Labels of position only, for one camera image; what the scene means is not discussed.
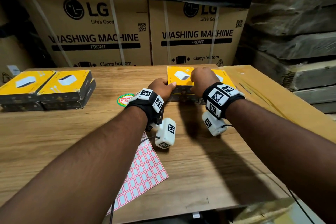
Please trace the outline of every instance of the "table surface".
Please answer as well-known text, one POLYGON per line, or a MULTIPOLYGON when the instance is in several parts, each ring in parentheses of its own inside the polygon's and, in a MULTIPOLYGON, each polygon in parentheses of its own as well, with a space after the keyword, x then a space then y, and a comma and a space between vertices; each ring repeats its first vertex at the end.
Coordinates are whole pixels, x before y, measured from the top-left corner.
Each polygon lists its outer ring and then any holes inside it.
MULTIPOLYGON (((167 77, 166 66, 90 69, 97 87, 84 109, 0 112, 0 205, 57 155, 116 116, 123 109, 117 104, 119 96, 146 88, 155 78, 167 77)), ((212 137, 201 119, 204 111, 204 106, 194 103, 166 105, 164 117, 176 122, 176 139, 169 150, 158 149, 157 154, 169 178, 115 211, 113 223, 289 196, 284 184, 234 128, 212 137)))

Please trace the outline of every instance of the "patel sticker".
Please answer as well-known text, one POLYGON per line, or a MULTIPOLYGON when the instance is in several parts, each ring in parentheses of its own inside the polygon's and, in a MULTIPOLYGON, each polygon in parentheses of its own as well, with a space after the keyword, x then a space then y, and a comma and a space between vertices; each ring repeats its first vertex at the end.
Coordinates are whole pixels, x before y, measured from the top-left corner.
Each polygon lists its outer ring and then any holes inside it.
POLYGON ((117 100, 118 105, 125 107, 133 96, 134 94, 131 93, 120 96, 117 100))

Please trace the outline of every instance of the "forearm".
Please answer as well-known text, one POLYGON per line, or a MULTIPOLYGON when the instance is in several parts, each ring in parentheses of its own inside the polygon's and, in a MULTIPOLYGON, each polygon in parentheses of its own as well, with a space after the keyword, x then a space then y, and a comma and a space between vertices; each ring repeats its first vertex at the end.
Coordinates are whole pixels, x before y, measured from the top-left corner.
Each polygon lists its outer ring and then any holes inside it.
POLYGON ((0 209, 0 223, 101 223, 146 124, 146 114, 130 107, 88 134, 0 209))
POLYGON ((225 115, 260 160, 325 216, 336 193, 336 145, 247 100, 233 102, 225 115))

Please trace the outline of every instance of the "warning triangle symbol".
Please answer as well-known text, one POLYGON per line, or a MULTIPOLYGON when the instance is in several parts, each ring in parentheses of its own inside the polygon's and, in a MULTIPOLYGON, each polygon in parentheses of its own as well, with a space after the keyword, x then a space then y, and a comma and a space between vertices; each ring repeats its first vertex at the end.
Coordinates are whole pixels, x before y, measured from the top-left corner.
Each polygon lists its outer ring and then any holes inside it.
POLYGON ((3 83, 9 82, 11 79, 13 79, 9 74, 2 73, 2 81, 3 83))
POLYGON ((218 66, 218 67, 223 67, 223 66, 224 66, 224 64, 223 64, 223 60, 220 59, 220 60, 218 61, 218 63, 216 64, 216 66, 218 66))

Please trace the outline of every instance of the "hand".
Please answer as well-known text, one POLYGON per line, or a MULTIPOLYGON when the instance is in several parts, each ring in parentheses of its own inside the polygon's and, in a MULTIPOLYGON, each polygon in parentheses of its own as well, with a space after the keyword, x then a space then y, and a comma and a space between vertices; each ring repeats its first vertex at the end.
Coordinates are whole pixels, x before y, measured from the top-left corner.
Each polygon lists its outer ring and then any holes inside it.
POLYGON ((153 90, 156 94, 160 95, 164 101, 167 101, 176 87, 176 82, 172 82, 167 85, 168 81, 166 79, 158 78, 154 80, 148 88, 153 90))
POLYGON ((194 69, 191 73, 190 80, 194 82, 191 91, 200 98, 209 86, 220 81, 216 74, 208 67, 198 67, 194 69))

